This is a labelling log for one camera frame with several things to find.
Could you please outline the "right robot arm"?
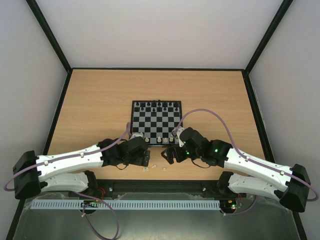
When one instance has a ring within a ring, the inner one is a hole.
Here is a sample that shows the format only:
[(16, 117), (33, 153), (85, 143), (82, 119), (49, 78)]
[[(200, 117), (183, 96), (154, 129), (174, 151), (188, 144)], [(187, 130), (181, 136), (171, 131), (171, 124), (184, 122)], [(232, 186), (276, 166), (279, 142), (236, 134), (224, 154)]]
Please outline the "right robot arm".
[(306, 209), (310, 179), (299, 164), (276, 165), (218, 139), (202, 143), (188, 140), (166, 148), (161, 156), (169, 164), (200, 159), (209, 166), (224, 168), (214, 187), (221, 195), (251, 194), (273, 199), (293, 212)]

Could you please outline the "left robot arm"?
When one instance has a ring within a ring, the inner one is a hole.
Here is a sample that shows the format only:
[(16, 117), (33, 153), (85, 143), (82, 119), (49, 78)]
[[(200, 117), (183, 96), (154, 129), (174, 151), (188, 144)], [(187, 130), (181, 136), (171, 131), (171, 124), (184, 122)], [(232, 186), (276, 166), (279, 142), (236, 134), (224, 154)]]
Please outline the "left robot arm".
[(13, 167), (14, 195), (28, 199), (43, 192), (73, 191), (92, 194), (98, 187), (90, 168), (123, 164), (147, 167), (150, 151), (144, 138), (104, 139), (85, 149), (57, 155), (25, 152)]

